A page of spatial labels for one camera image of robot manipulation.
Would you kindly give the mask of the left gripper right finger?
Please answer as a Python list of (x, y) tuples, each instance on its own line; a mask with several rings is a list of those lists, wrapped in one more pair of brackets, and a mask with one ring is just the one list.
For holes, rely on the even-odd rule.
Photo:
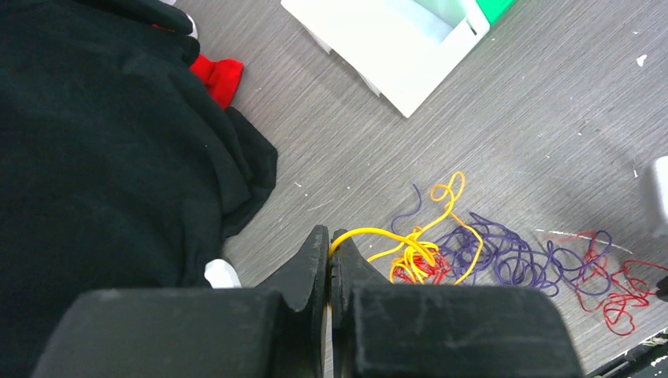
[(562, 317), (523, 287), (392, 284), (351, 240), (330, 257), (337, 377), (581, 377)]

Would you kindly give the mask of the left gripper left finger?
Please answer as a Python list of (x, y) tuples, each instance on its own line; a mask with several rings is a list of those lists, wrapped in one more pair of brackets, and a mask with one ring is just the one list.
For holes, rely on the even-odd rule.
[(35, 377), (320, 377), (329, 235), (318, 225), (256, 287), (81, 295)]

